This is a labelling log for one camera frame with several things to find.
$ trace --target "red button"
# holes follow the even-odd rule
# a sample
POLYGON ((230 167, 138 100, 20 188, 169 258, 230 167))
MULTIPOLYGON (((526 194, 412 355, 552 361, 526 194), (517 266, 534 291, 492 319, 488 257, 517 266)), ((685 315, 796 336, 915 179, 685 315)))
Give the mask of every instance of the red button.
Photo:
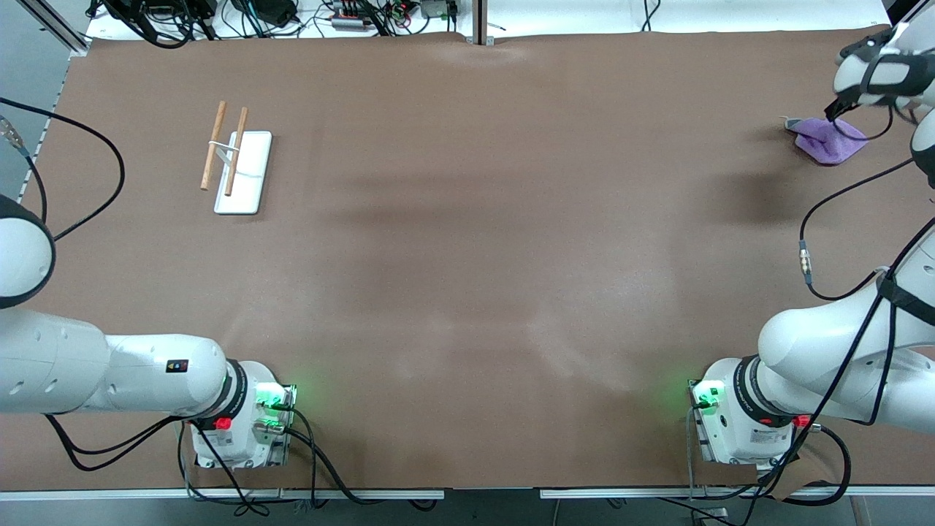
POLYGON ((805 426, 809 425, 809 420, 811 420, 811 418, 808 415, 799 415, 799 416, 792 417, 793 425, 795 425, 799 429, 802 429, 805 426))

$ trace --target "gray floor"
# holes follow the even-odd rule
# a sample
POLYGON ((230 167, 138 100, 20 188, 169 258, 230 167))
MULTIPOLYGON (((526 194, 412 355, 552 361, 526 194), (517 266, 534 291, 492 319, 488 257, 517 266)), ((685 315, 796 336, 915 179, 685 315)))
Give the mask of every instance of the gray floor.
MULTIPOLYGON (((76 28, 87 27, 84 0, 52 2, 76 28)), ((13 0, 0 0, 0 94, 21 102, 51 110, 61 88, 68 64, 68 53, 13 0)), ((30 151, 34 151, 45 119, 1 108, 0 112, 17 126, 30 151)), ((0 193, 15 197, 20 193, 25 164, 16 152, 0 145, 0 193)), ((46 174, 47 178, 59 174, 46 174)), ((751 524, 820 526, 912 526, 931 524, 935 517, 935 499, 875 497, 857 499, 855 518, 852 502, 843 501, 824 508, 801 508, 774 502, 761 502, 751 524)), ((730 518, 740 521, 747 502, 730 501, 730 518)), ((230 519, 232 506, 194 503, 183 500, 133 501, 54 501, 42 503, 0 503, 3 526, 109 526, 222 524, 230 519)), ((549 525, 553 520, 554 501, 541 501, 532 490, 449 491, 444 501, 430 513, 421 513, 407 503, 391 502, 359 507, 346 502, 330 503, 322 510, 295 512, 291 504, 273 506, 268 519, 247 516, 238 524, 280 526, 305 524, 315 520, 327 525, 358 524, 446 524, 472 526, 511 524, 549 525)), ((622 509, 610 508, 603 500, 563 501, 557 524, 690 524, 687 510, 657 500, 630 500, 622 509)))

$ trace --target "wooden stick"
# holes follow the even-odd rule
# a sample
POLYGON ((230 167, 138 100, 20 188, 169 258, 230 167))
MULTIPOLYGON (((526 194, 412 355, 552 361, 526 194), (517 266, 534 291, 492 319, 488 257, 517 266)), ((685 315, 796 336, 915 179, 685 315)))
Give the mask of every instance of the wooden stick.
MULTIPOLYGON (((218 105, 218 114, 214 117, 214 127, 211 128, 211 140, 217 141, 221 137, 221 124, 224 122, 224 114, 227 112, 227 102, 221 101, 218 105)), ((214 142, 208 144, 208 159, 205 161, 205 173, 201 174, 201 189, 208 190, 211 183, 211 168, 214 166, 214 151, 217 145, 214 142)))
POLYGON ((243 141, 243 129, 247 127, 247 109, 240 109, 240 121, 237 123, 237 137, 234 139, 234 154, 231 155, 231 165, 227 169, 227 186, 224 195, 230 197, 234 191, 234 176, 237 175, 237 158, 240 157, 240 142, 243 141))

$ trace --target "purple towel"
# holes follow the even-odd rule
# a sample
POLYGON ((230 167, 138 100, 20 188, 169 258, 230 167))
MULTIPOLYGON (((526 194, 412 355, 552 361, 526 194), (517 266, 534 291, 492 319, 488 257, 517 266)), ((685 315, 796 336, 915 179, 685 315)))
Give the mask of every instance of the purple towel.
POLYGON ((860 130, 838 119, 838 127, 850 139, 824 119, 786 119, 785 129, 797 134, 796 146, 823 165, 839 165, 867 144, 860 130))

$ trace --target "black velcro strap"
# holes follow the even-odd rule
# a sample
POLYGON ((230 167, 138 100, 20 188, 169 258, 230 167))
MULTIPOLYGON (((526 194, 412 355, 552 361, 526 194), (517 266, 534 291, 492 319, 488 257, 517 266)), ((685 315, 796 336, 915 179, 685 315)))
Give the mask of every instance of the black velcro strap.
POLYGON ((935 307, 920 300, 915 294, 896 285, 888 277, 881 279, 877 285, 877 294, 883 296, 890 303, 920 320, 935 325, 935 307))

